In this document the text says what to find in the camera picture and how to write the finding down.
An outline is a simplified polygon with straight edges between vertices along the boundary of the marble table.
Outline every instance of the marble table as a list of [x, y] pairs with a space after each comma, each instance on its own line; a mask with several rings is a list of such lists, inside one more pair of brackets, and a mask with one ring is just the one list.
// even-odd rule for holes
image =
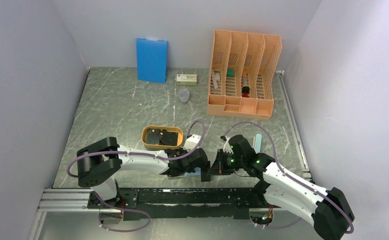
[[[197, 74], [197, 86], [176, 85], [176, 74]], [[217, 149], [223, 147], [220, 136], [233, 124], [241, 121], [256, 122], [272, 134], [277, 153], [288, 170], [302, 176], [302, 160], [298, 154], [284, 93], [277, 78], [272, 83], [274, 109], [269, 120], [254, 120], [240, 117], [207, 115], [208, 69], [171, 68], [167, 70], [165, 84], [137, 80], [137, 69], [132, 67], [92, 67], [75, 113], [73, 125], [53, 184], [54, 188], [76, 188], [77, 179], [68, 177], [68, 163], [76, 152], [105, 137], [113, 136], [120, 145], [132, 149], [145, 149], [141, 136], [146, 126], [175, 126], [185, 133], [196, 119], [202, 119], [206, 135], [201, 147], [208, 159], [215, 159]], [[183, 104], [176, 93], [179, 89], [190, 91], [190, 101]], [[200, 124], [195, 125], [193, 134], [201, 134]], [[250, 142], [261, 133], [253, 125], [239, 125], [229, 134], [243, 134]], [[263, 134], [261, 151], [273, 155], [271, 145]], [[74, 165], [71, 172], [77, 173]], [[236, 188], [253, 187], [258, 180], [252, 177], [213, 176], [211, 182], [201, 182], [199, 176], [170, 178], [141, 171], [119, 171], [115, 173], [122, 188]]]

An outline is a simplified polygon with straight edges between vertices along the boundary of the plastic cup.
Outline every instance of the plastic cup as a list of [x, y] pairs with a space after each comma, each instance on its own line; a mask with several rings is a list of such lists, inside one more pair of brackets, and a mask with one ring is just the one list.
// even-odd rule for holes
[[186, 104], [189, 102], [189, 98], [190, 98], [190, 92], [189, 90], [187, 89], [180, 89], [178, 91], [178, 98], [180, 99], [180, 101], [183, 103], [183, 104]]

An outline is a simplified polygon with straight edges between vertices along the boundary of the blue folder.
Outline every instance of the blue folder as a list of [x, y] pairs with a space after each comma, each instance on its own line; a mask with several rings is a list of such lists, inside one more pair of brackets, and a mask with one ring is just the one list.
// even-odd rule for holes
[[137, 78], [139, 80], [165, 83], [167, 48], [167, 41], [136, 39]]

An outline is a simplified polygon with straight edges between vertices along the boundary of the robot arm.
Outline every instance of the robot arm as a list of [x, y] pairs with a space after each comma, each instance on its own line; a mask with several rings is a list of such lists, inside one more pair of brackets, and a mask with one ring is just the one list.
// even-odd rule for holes
[[[338, 240], [347, 231], [349, 222], [333, 205], [336, 204], [351, 221], [355, 219], [342, 191], [335, 187], [327, 190], [296, 176], [280, 166], [271, 156], [256, 153], [242, 135], [222, 138], [226, 140], [225, 145], [218, 150], [210, 167], [202, 148], [194, 149], [189, 155], [182, 148], [165, 151], [135, 150], [118, 145], [115, 137], [107, 137], [77, 152], [77, 156], [87, 156], [77, 162], [78, 185], [92, 188], [101, 199], [109, 200], [114, 206], [121, 199], [118, 184], [111, 178], [117, 171], [148, 171], [177, 177], [200, 168], [202, 182], [209, 182], [211, 175], [230, 175], [236, 170], [244, 169], [251, 177], [259, 179], [252, 191], [261, 196], [264, 205], [271, 204], [292, 212], [313, 225], [315, 231], [326, 240]], [[191, 150], [198, 139], [196, 136], [191, 137], [184, 146]], [[109, 154], [116, 151], [126, 154]]]
[[200, 168], [202, 182], [209, 182], [211, 178], [207, 173], [210, 163], [202, 148], [195, 149], [185, 158], [167, 160], [167, 158], [186, 154], [198, 143], [199, 139], [198, 135], [193, 134], [186, 140], [184, 149], [147, 151], [120, 146], [115, 137], [104, 138], [80, 149], [77, 156], [107, 151], [120, 151], [127, 154], [105, 154], [104, 157], [96, 155], [79, 160], [77, 162], [78, 185], [93, 189], [103, 200], [107, 201], [118, 196], [118, 184], [112, 179], [112, 175], [118, 171], [143, 171], [177, 177], [184, 173], [193, 173], [195, 168]]
[[228, 157], [219, 159], [218, 161], [224, 162], [220, 165], [233, 166], [234, 169], [243, 168], [251, 177], [258, 178], [259, 182], [254, 190], [263, 194], [267, 203], [301, 217], [311, 224], [322, 238], [340, 239], [350, 226], [342, 213], [326, 199], [333, 201], [350, 221], [355, 219], [342, 191], [335, 187], [328, 190], [293, 174], [279, 166], [271, 156], [256, 153], [242, 135], [226, 139], [224, 150]]

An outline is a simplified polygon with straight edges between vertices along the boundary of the small box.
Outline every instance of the small box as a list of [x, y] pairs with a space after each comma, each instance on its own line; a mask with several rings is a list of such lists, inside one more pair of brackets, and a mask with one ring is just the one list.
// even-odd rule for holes
[[192, 85], [198, 84], [198, 76], [196, 74], [177, 74], [175, 77], [177, 85]]

